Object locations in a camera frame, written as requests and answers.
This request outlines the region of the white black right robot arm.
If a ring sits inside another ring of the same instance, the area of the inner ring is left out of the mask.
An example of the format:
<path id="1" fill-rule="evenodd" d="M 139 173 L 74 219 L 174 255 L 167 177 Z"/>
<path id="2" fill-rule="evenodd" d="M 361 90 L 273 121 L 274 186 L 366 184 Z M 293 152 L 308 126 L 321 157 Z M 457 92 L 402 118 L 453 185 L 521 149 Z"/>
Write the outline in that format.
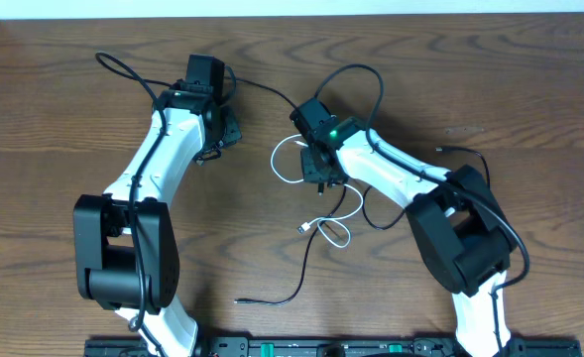
<path id="1" fill-rule="evenodd" d="M 424 163 L 349 118 L 293 121 L 306 142 L 306 182 L 361 180 L 401 207 L 419 254 L 452 294 L 455 336 L 471 356 L 501 355 L 511 339 L 501 291 L 514 250 L 524 245 L 487 181 L 472 167 L 451 171 Z"/>

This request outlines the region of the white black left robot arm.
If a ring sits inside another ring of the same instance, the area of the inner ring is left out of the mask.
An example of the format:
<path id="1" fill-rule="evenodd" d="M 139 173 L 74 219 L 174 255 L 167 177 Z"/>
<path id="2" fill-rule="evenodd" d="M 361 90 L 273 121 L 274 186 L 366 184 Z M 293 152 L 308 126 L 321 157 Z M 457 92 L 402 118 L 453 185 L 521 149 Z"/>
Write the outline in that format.
<path id="1" fill-rule="evenodd" d="M 179 257 L 170 207 L 193 162 L 220 157 L 241 137 L 227 98 L 168 89 L 153 106 L 146 138 L 100 195 L 73 208 L 77 287 L 125 318 L 150 354 L 190 356 L 198 326 L 176 294 Z"/>

